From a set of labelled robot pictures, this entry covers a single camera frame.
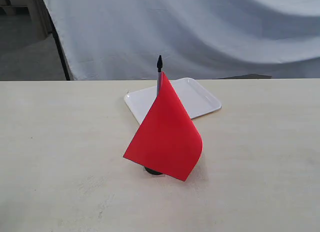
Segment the red flag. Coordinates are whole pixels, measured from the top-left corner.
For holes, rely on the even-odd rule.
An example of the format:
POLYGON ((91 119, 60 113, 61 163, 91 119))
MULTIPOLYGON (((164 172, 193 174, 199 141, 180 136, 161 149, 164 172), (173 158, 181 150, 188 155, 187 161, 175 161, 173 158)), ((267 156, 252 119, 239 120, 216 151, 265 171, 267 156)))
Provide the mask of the red flag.
POLYGON ((157 96, 123 157, 180 181, 200 159, 203 141, 157 60, 157 96))

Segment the black round flag base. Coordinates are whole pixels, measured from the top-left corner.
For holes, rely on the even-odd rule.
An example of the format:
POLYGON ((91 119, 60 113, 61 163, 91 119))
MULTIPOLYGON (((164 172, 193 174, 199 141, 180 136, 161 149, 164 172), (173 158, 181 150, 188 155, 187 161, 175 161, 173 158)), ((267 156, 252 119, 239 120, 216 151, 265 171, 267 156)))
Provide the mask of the black round flag base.
POLYGON ((144 167, 144 170, 150 174, 152 177, 164 177, 165 175, 163 173, 157 172, 155 170, 152 170, 150 168, 144 167))

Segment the white plastic tray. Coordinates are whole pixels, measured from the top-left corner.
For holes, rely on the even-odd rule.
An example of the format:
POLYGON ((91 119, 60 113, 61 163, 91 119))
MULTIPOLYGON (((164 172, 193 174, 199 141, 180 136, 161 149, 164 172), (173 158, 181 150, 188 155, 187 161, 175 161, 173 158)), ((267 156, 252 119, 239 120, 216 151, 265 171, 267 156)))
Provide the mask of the white plastic tray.
MULTIPOLYGON (((222 107, 221 102, 193 78, 181 78, 170 83, 191 119, 215 112, 222 107)), ((157 89, 153 86, 124 96, 126 105, 139 124, 151 108, 156 92, 157 89)))

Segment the white backdrop cloth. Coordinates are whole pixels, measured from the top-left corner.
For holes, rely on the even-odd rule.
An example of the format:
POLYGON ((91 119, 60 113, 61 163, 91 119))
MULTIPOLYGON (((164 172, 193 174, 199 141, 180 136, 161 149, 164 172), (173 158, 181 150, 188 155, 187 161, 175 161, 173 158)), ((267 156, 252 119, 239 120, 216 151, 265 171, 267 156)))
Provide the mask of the white backdrop cloth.
POLYGON ((320 75, 320 0, 44 0, 76 80, 320 75))

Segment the black backdrop stand pole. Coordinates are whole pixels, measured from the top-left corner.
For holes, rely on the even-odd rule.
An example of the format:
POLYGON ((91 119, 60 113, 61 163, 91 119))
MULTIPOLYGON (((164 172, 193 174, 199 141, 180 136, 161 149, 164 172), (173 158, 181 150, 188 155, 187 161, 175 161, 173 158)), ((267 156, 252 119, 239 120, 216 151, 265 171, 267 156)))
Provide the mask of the black backdrop stand pole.
POLYGON ((70 74, 68 72, 68 67, 67 67, 67 62, 66 62, 66 59, 65 59, 65 55, 64 55, 64 52, 63 52, 63 49, 62 49, 62 45, 61 45, 57 30, 56 30, 56 28, 54 26, 54 23, 52 21, 51 16, 49 16, 49 20, 50 20, 50 25, 51 25, 51 28, 52 28, 52 36, 54 38, 54 42, 55 42, 55 45, 56 45, 56 48, 57 48, 57 52, 58 52, 58 55, 59 55, 59 58, 60 58, 60 62, 61 62, 61 65, 62 65, 62 69, 63 69, 63 72, 64 72, 65 79, 66 79, 66 81, 70 81, 71 77, 70 77, 70 74))

